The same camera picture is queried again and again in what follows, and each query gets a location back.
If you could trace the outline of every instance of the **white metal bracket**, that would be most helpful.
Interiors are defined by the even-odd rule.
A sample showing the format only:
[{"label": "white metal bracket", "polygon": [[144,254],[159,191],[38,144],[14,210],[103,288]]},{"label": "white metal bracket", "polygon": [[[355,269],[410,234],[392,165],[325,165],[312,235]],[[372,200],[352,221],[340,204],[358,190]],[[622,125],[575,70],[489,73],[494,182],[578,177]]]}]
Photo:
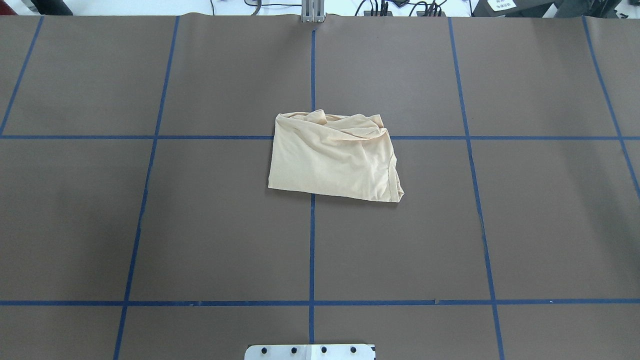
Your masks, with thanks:
[{"label": "white metal bracket", "polygon": [[376,346],[367,344],[252,345],[244,360],[375,360]]},{"label": "white metal bracket", "polygon": [[302,22],[324,22],[324,0],[302,0]]}]

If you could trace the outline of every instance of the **beige cloth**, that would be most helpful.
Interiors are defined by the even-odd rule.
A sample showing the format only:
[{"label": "beige cloth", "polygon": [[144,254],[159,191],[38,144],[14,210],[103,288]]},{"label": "beige cloth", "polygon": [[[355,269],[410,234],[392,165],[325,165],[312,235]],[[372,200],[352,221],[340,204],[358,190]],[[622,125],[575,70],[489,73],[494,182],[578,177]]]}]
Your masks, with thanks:
[{"label": "beige cloth", "polygon": [[276,117],[269,187],[385,202],[404,194],[380,115],[323,110]]}]

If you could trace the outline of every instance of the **vertical blue line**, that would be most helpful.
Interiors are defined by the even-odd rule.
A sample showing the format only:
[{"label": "vertical blue line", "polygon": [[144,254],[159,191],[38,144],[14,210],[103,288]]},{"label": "vertical blue line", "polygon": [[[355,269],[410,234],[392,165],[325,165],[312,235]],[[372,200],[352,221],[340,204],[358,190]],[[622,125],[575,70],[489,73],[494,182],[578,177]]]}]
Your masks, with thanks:
[{"label": "vertical blue line", "polygon": [[156,156],[156,147],[158,143],[158,134],[160,133],[160,123],[162,123],[162,114],[164,110],[164,100],[166,99],[166,89],[169,85],[169,75],[171,73],[171,63],[173,61],[173,50],[175,49],[175,39],[178,34],[178,24],[180,23],[180,16],[175,17],[175,24],[173,25],[173,37],[171,40],[171,48],[169,50],[169,60],[166,64],[166,72],[164,74],[164,85],[162,89],[162,96],[160,97],[160,107],[158,109],[158,118],[156,120],[156,131],[154,133],[154,142],[151,146],[151,155],[149,156],[149,165],[147,167],[147,177],[145,178],[145,189],[142,194],[142,202],[140,204],[140,213],[138,215],[138,226],[136,228],[136,238],[133,242],[133,251],[131,252],[131,263],[129,264],[129,275],[127,276],[127,287],[124,292],[124,305],[122,306],[122,312],[120,314],[120,326],[118,326],[118,337],[116,338],[116,345],[113,351],[113,360],[117,360],[120,356],[120,345],[122,343],[122,334],[124,333],[124,325],[127,319],[127,308],[129,302],[129,295],[131,294],[131,283],[133,282],[133,272],[136,268],[136,257],[138,256],[138,245],[140,244],[140,234],[142,232],[142,216],[145,213],[145,207],[147,205],[149,179],[151,176],[151,169],[154,166],[154,158]]},{"label": "vertical blue line", "polygon": [[491,260],[489,258],[489,246],[486,241],[486,231],[484,229],[484,216],[482,214],[482,204],[480,202],[480,191],[478,190],[478,182],[476,176],[476,164],[474,163],[473,151],[471,148],[471,137],[469,134],[469,125],[467,122],[467,108],[462,93],[462,81],[460,79],[460,67],[458,66],[458,54],[456,52],[456,40],[453,35],[453,23],[449,20],[449,37],[451,38],[451,51],[453,53],[453,64],[456,69],[456,81],[458,82],[458,96],[460,97],[460,110],[462,111],[462,123],[465,127],[465,137],[467,140],[467,153],[469,156],[469,165],[471,167],[471,180],[474,185],[474,195],[476,197],[476,209],[480,219],[480,227],[482,230],[482,242],[484,246],[484,265],[486,267],[486,277],[489,282],[489,295],[491,296],[493,325],[495,326],[495,337],[498,344],[498,354],[500,360],[504,360],[504,347],[502,346],[502,331],[500,330],[500,319],[498,317],[498,305],[495,301],[495,289],[493,287],[493,273],[491,271]]},{"label": "vertical blue line", "polygon": [[[316,31],[311,31],[311,111],[316,110]],[[309,235],[309,343],[316,342],[315,309],[316,300],[316,195],[311,194]]]},{"label": "vertical blue line", "polygon": [[11,93],[11,98],[9,99],[9,104],[6,107],[6,111],[4,112],[4,117],[2,119],[2,124],[0,124],[0,135],[2,135],[4,131],[4,127],[6,126],[6,122],[9,120],[9,113],[11,113],[11,107],[13,106],[13,102],[15,100],[15,96],[18,94],[18,88],[20,88],[20,83],[22,82],[22,77],[24,76],[24,71],[27,69],[27,64],[29,63],[29,59],[31,58],[31,53],[33,52],[33,47],[36,45],[36,40],[38,39],[38,35],[40,34],[40,28],[42,27],[42,22],[44,21],[44,16],[40,17],[38,21],[38,26],[36,26],[36,31],[33,33],[33,38],[31,39],[31,45],[29,45],[29,51],[27,51],[27,56],[24,58],[24,62],[22,63],[22,68],[20,69],[20,74],[18,75],[18,80],[15,82],[15,86],[13,87],[13,92]]},{"label": "vertical blue line", "polygon": [[585,16],[582,16],[582,25],[584,26],[584,34],[587,36],[587,45],[589,45],[589,52],[591,53],[593,66],[596,69],[596,75],[598,76],[600,87],[602,87],[602,93],[604,94],[604,99],[607,102],[607,107],[609,108],[609,114],[611,115],[613,126],[616,128],[616,134],[618,135],[618,140],[620,141],[620,146],[622,147],[622,153],[625,155],[627,168],[631,173],[631,181],[633,182],[634,188],[636,189],[636,195],[638,196],[638,199],[640,199],[640,186],[638,185],[636,172],[634,172],[634,167],[631,164],[631,159],[629,158],[629,153],[627,152],[627,146],[625,145],[625,141],[622,138],[622,132],[620,131],[620,126],[618,125],[618,119],[616,118],[616,113],[613,111],[613,105],[611,104],[611,99],[609,98],[609,92],[607,91],[607,87],[604,85],[604,79],[602,79],[602,73],[600,72],[598,59],[596,59],[596,53],[593,50],[593,44],[591,43],[591,35],[589,33],[589,26],[587,25],[587,18]]}]

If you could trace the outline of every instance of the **red object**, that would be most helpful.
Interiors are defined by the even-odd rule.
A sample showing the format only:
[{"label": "red object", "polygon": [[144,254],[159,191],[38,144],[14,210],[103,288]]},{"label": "red object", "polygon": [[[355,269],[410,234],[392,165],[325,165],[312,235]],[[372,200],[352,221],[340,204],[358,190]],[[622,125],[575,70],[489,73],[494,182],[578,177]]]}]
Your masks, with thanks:
[{"label": "red object", "polygon": [[6,2],[0,0],[0,15],[18,15],[15,11],[6,4]]}]

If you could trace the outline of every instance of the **blue grid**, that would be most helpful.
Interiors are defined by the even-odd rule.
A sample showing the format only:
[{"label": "blue grid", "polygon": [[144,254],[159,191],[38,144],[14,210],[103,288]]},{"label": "blue grid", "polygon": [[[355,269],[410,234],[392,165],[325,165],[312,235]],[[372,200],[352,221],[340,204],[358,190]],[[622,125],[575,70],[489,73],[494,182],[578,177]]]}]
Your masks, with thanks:
[{"label": "blue grid", "polygon": [[[145,187],[142,196],[140,213],[138,216],[138,226],[136,229],[136,236],[134,239],[133,250],[131,255],[131,263],[129,266],[129,274],[127,276],[127,284],[125,288],[125,296],[123,301],[94,301],[94,300],[0,300],[0,306],[116,306],[122,307],[122,313],[120,317],[120,325],[118,327],[118,336],[116,339],[116,345],[114,349],[113,359],[118,359],[120,345],[122,343],[122,336],[124,333],[125,321],[127,316],[128,307],[138,306],[307,306],[309,309],[309,342],[314,342],[314,306],[491,306],[493,311],[493,320],[495,326],[497,347],[499,351],[500,360],[504,359],[504,349],[502,346],[502,336],[500,333],[500,321],[497,306],[510,306],[510,305],[543,305],[543,304],[640,304],[640,299],[496,299],[495,290],[493,287],[493,275],[491,270],[491,261],[489,256],[489,248],[486,239],[486,233],[484,229],[484,218],[482,213],[482,204],[480,191],[477,183],[476,169],[472,153],[472,140],[574,140],[574,141],[618,141],[621,145],[624,153],[625,161],[627,163],[628,170],[630,172],[631,179],[633,181],[636,193],[640,199],[640,187],[638,180],[634,172],[632,163],[630,161],[625,141],[640,140],[640,136],[622,136],[618,121],[616,119],[615,112],[611,105],[609,94],[605,86],[604,80],[600,73],[598,61],[593,50],[591,43],[591,37],[589,34],[589,28],[585,17],[582,17],[582,23],[584,25],[584,31],[586,40],[589,46],[589,51],[593,60],[594,68],[598,76],[598,80],[602,87],[603,95],[611,114],[611,119],[616,129],[617,136],[474,136],[469,133],[469,127],[467,122],[467,112],[465,108],[463,89],[461,83],[460,69],[458,66],[458,55],[456,52],[454,30],[451,18],[449,21],[449,35],[451,38],[451,49],[454,62],[454,68],[456,72],[456,80],[458,84],[458,95],[460,97],[460,109],[462,115],[462,121],[465,129],[464,136],[392,136],[393,140],[464,140],[467,145],[467,152],[469,158],[470,171],[472,176],[472,182],[474,187],[474,195],[476,198],[476,208],[482,230],[482,240],[484,245],[484,260],[486,266],[486,274],[488,280],[488,287],[490,292],[490,299],[477,299],[477,300],[316,300],[315,299],[315,210],[316,210],[316,196],[311,195],[310,198],[310,266],[309,266],[309,300],[276,300],[276,301],[135,301],[129,300],[131,293],[131,284],[134,275],[134,269],[136,264],[136,256],[138,253],[138,245],[140,242],[141,234],[141,221],[145,212],[145,206],[148,196],[148,182],[151,175],[151,170],[156,153],[156,147],[158,140],[272,140],[273,136],[263,135],[248,135],[248,136],[233,136],[233,135],[160,135],[160,125],[162,122],[164,100],[166,98],[166,92],[168,88],[168,82],[171,72],[171,64],[173,59],[173,51],[175,49],[175,42],[177,38],[177,32],[179,28],[180,17],[175,18],[175,24],[173,28],[173,37],[171,42],[171,48],[169,52],[169,59],[167,61],[166,74],[164,78],[163,92],[161,95],[160,107],[157,116],[156,130],[153,135],[3,135],[4,128],[8,121],[13,102],[19,91],[22,77],[27,68],[31,53],[35,46],[36,40],[40,33],[44,17],[40,17],[38,25],[35,29],[33,39],[29,46],[29,50],[25,57],[24,63],[20,70],[20,74],[14,86],[12,96],[10,97],[7,109],[5,111],[3,121],[0,124],[0,139],[3,140],[153,140],[152,150],[149,157],[149,164],[147,168],[147,176],[145,178]],[[311,32],[311,108],[316,109],[316,31]]]}]

